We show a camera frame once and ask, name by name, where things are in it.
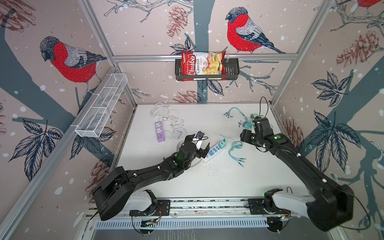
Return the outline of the teal charger with cable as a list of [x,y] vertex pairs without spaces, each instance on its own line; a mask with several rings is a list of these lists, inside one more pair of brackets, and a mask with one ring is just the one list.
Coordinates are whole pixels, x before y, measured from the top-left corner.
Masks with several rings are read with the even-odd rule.
[[232,138],[227,138],[225,137],[224,135],[220,135],[223,139],[222,141],[219,143],[219,148],[221,150],[225,150],[227,148],[227,145],[228,145],[228,140],[231,141],[231,144],[230,144],[230,147],[228,149],[228,155],[231,159],[233,159],[234,161],[237,162],[237,164],[239,164],[242,168],[244,167],[243,163],[246,161],[246,158],[239,158],[239,157],[235,157],[233,155],[233,151],[234,150],[240,150],[242,147],[243,147],[243,143],[241,141],[235,141],[234,139]]

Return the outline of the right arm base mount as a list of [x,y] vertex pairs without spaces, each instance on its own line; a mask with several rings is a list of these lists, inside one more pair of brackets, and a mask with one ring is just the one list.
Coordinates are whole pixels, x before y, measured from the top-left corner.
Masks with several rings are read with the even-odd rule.
[[291,212],[284,209],[279,209],[271,200],[264,198],[248,199],[244,205],[250,210],[251,215],[290,215]]

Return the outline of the white blue power strip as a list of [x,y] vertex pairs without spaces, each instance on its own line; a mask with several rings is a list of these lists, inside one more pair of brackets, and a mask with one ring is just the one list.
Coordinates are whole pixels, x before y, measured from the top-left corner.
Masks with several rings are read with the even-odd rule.
[[191,164],[191,168],[196,167],[199,164],[206,165],[213,161],[219,154],[224,152],[224,150],[227,147],[227,141],[226,139],[223,139],[221,142],[217,143],[213,147],[210,148],[205,158],[202,158],[198,161],[193,161]]

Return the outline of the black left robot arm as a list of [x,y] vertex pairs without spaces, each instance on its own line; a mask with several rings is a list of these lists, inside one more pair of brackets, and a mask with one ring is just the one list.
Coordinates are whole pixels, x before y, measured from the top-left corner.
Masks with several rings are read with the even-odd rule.
[[179,151],[164,158],[157,165],[138,170],[125,170],[117,167],[112,170],[93,190],[92,195],[102,221],[109,220],[120,213],[131,195],[151,184],[172,180],[188,170],[195,158],[207,156],[210,146],[205,149],[197,147],[208,139],[199,131],[188,135],[181,144]]

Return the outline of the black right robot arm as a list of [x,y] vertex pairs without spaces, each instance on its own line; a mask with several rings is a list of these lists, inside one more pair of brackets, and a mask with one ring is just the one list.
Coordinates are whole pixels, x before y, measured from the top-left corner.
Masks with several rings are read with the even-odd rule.
[[297,152],[291,140],[284,134],[274,134],[267,118],[253,120],[254,129],[243,130],[241,142],[263,147],[285,163],[304,183],[308,196],[285,194],[275,188],[264,194],[264,210],[276,213],[288,210],[302,215],[321,231],[327,232],[350,221],[354,212],[354,192],[347,185],[339,185],[318,170]]

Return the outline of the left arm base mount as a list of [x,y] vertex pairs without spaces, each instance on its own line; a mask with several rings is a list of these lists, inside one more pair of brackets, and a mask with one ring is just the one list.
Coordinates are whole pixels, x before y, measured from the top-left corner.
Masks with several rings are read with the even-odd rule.
[[150,204],[144,211],[131,210],[129,213],[130,217],[164,217],[169,216],[171,208],[170,200],[157,199]]

